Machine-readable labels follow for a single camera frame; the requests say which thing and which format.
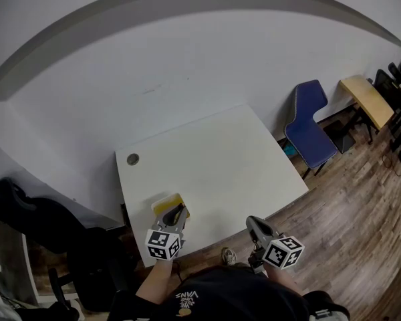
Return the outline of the person's left forearm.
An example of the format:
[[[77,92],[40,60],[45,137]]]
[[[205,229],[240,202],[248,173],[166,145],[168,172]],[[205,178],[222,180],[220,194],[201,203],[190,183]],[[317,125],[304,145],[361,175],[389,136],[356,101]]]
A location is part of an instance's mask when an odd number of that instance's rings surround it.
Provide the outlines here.
[[[167,297],[173,261],[157,260],[136,292],[136,296],[153,304],[161,304]]]

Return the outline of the person's grey shoe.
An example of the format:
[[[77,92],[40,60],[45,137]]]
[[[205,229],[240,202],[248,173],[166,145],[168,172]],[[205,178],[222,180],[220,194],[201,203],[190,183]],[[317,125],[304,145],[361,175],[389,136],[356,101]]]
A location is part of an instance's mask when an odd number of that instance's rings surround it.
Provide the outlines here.
[[[230,247],[224,247],[221,256],[224,265],[232,266],[237,262],[237,254]]]

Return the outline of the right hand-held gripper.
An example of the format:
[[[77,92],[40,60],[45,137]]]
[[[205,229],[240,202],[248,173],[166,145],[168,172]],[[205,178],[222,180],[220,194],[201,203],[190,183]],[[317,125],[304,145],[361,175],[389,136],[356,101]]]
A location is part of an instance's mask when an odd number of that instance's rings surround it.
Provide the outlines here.
[[[247,217],[246,226],[252,241],[256,243],[249,256],[249,265],[255,273],[264,269],[264,263],[280,270],[286,270],[297,263],[304,250],[304,245],[295,237],[272,239],[262,245],[263,237],[278,238],[277,230],[265,220],[253,215]]]

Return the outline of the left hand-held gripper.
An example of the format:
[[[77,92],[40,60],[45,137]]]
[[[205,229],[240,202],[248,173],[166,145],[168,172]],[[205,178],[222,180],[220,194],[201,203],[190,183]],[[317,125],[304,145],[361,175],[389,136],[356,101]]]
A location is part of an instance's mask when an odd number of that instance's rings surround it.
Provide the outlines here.
[[[182,249],[185,240],[183,239],[186,220],[190,216],[188,209],[182,203],[171,206],[159,214],[159,222],[154,222],[147,231],[145,246],[148,255],[154,259],[171,261]]]

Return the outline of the small yellow wooden box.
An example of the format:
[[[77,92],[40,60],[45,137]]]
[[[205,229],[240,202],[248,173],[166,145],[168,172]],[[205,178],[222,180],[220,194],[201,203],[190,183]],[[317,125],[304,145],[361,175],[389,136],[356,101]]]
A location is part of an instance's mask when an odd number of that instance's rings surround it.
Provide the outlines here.
[[[181,195],[174,193],[154,202],[151,207],[155,217],[162,215],[165,223],[174,225],[181,216],[182,208],[186,205]]]

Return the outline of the yellow wooden table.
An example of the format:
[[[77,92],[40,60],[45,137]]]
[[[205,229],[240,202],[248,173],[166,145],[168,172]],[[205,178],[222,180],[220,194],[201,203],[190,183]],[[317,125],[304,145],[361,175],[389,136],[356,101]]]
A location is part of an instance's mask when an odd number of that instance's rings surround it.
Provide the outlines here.
[[[358,109],[346,124],[346,128],[349,131],[361,118],[370,137],[368,144],[372,144],[372,128],[375,130],[375,134],[378,134],[391,119],[394,114],[393,109],[377,89],[361,75],[340,80],[339,84],[358,104]]]

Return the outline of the black box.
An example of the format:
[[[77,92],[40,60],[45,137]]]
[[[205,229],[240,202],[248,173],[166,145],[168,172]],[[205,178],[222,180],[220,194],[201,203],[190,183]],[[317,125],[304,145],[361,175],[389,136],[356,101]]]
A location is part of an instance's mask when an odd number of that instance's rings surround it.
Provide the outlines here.
[[[332,122],[323,130],[330,137],[341,154],[349,151],[349,149],[351,149],[351,147],[356,143],[355,139],[346,128],[346,125],[343,125],[340,120]]]

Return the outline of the person's dark printed shirt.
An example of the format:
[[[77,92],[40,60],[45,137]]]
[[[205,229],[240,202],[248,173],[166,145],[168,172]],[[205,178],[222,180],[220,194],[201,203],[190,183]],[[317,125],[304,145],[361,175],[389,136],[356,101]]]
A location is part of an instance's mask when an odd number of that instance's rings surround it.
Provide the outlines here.
[[[249,268],[217,266],[185,279],[164,301],[123,292],[108,321],[350,321],[328,293],[298,294]]]

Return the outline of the blue chair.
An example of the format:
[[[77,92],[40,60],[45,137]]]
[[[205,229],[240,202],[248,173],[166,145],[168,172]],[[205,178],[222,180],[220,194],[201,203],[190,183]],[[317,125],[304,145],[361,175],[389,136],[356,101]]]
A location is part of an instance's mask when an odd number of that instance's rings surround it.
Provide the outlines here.
[[[319,80],[303,82],[293,90],[291,112],[284,126],[284,135],[305,162],[305,179],[312,170],[319,173],[337,148],[323,128],[313,119],[327,106],[328,99]]]

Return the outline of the person's right forearm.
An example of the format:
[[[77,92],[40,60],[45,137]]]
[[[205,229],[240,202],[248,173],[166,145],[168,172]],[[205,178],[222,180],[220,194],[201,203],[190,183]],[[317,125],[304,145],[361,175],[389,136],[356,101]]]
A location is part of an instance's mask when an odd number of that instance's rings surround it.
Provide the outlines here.
[[[285,270],[277,269],[268,263],[264,263],[263,267],[269,280],[285,286],[300,296],[303,295],[303,291],[298,287],[293,278]]]

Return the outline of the white table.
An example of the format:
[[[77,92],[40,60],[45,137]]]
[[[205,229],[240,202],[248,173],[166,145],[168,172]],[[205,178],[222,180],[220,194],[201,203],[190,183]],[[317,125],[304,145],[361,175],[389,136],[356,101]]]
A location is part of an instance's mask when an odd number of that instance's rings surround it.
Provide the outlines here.
[[[127,156],[137,153],[130,166]],[[179,193],[190,214],[180,255],[218,243],[267,218],[308,188],[277,141],[248,106],[191,122],[116,152],[124,201],[142,262],[155,220],[152,204]]]

